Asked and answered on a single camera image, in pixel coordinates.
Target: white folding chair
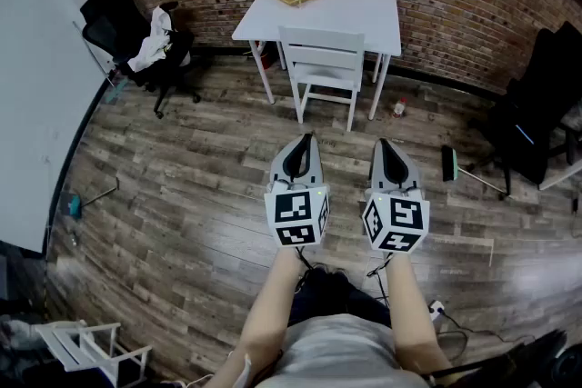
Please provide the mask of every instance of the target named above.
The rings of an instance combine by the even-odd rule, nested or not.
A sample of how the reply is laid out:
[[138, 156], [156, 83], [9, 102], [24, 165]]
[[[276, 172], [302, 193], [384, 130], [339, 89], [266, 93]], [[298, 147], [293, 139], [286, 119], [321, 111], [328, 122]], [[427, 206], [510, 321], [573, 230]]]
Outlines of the white folding chair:
[[[87, 327], [81, 321], [37, 325], [35, 329], [45, 340], [53, 356], [63, 365], [65, 372], [96, 368], [103, 372], [114, 388], [130, 388], [146, 379], [147, 355], [152, 347], [146, 346], [131, 353], [127, 352], [115, 340], [117, 328], [120, 326], [120, 323], [111, 323]], [[107, 352], [96, 343], [94, 333], [97, 332], [109, 332]], [[136, 380], [120, 387], [119, 364], [128, 359], [139, 365], [139, 375]]]
[[[279, 26], [279, 34], [289, 69], [299, 123], [303, 123], [307, 99], [321, 99], [349, 104], [347, 131], [350, 131], [357, 93], [362, 84], [364, 35], [286, 26]], [[306, 85], [301, 100], [297, 86], [299, 83]], [[352, 96], [348, 99], [312, 93], [312, 85], [346, 89], [352, 92]]]

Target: gray clothing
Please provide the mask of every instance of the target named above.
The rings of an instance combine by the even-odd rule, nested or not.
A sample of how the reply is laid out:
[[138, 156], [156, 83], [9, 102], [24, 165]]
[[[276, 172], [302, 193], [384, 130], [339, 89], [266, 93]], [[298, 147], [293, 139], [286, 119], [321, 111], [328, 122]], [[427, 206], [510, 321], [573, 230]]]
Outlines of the gray clothing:
[[314, 317], [287, 330], [283, 357], [260, 388], [426, 388], [400, 369], [392, 331], [343, 313]]

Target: bottle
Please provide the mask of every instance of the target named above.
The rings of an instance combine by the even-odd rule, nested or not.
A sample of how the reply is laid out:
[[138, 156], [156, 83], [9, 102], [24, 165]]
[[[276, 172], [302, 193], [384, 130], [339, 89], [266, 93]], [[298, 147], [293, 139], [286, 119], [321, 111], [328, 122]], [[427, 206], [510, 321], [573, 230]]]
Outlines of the bottle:
[[394, 112], [392, 112], [392, 116], [394, 118], [400, 118], [404, 113], [405, 108], [406, 108], [406, 98], [402, 97], [394, 106]]

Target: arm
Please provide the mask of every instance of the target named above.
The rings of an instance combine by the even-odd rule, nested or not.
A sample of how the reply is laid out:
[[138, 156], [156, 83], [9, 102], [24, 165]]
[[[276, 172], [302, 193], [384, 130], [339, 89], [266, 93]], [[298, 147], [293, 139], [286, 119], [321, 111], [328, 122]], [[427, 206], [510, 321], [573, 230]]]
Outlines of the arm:
[[269, 275], [248, 314], [240, 340], [225, 364], [210, 379], [206, 388], [232, 388], [245, 368], [245, 354], [252, 368], [252, 380], [273, 363], [287, 330], [301, 262], [295, 249], [280, 249]]
[[[426, 301], [418, 289], [410, 255], [395, 254], [386, 267], [396, 358], [418, 374], [451, 367], [437, 342]], [[444, 380], [451, 383], [455, 379]]]

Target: power plug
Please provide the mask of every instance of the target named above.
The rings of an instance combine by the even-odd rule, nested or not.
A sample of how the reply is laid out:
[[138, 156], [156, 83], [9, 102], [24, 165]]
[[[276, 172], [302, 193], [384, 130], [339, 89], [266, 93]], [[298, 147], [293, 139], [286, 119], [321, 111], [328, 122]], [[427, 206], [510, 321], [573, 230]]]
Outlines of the power plug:
[[430, 313], [430, 320], [433, 322], [438, 318], [438, 316], [443, 313], [445, 306], [440, 301], [433, 301], [428, 306], [428, 312]]

